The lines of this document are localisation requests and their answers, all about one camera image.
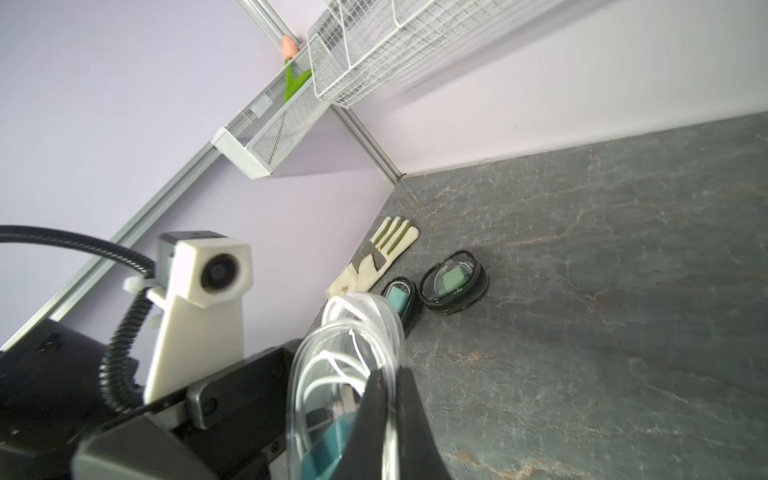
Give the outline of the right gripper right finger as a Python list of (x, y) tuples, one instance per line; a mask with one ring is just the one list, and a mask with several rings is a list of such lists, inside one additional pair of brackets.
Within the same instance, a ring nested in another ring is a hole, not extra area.
[(450, 474), (435, 443), (411, 369), (400, 367), (396, 382), (400, 478), (449, 480)]

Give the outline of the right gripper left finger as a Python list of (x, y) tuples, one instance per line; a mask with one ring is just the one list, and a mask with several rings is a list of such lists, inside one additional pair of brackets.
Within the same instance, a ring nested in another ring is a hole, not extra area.
[(333, 480), (383, 478), (388, 408), (388, 387), (384, 371), (372, 371), (347, 446), (332, 476)]

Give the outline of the teal charger block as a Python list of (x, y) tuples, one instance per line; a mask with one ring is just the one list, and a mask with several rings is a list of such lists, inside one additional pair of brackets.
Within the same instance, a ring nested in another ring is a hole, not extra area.
[(330, 479), (347, 447), (356, 413), (346, 413), (321, 428), (321, 434), (302, 458), (302, 480)]
[(386, 289), (385, 298), (396, 312), (402, 316), (411, 298), (411, 288), (406, 282), (393, 281)]

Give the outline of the green charger block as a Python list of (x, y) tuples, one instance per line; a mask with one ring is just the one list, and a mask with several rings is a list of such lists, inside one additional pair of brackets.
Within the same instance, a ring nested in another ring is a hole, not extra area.
[(465, 264), (445, 265), (436, 274), (434, 289), (438, 298), (460, 290), (472, 276), (472, 269)]

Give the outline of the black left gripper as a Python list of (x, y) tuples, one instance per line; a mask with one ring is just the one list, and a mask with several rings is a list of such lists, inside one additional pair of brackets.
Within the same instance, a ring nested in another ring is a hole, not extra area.
[(267, 479), (286, 449), (299, 340), (268, 348), (109, 421), (82, 440), (75, 479)]

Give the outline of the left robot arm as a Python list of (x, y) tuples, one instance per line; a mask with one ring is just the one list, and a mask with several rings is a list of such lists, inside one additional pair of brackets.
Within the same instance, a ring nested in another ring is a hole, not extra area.
[(211, 231), (160, 237), (150, 259), (90, 236), (5, 226), (5, 243), (89, 253), (135, 271), (100, 343), (45, 319), (1, 350), (5, 479), (267, 479), (286, 448), (296, 343), (244, 352), (250, 247)]

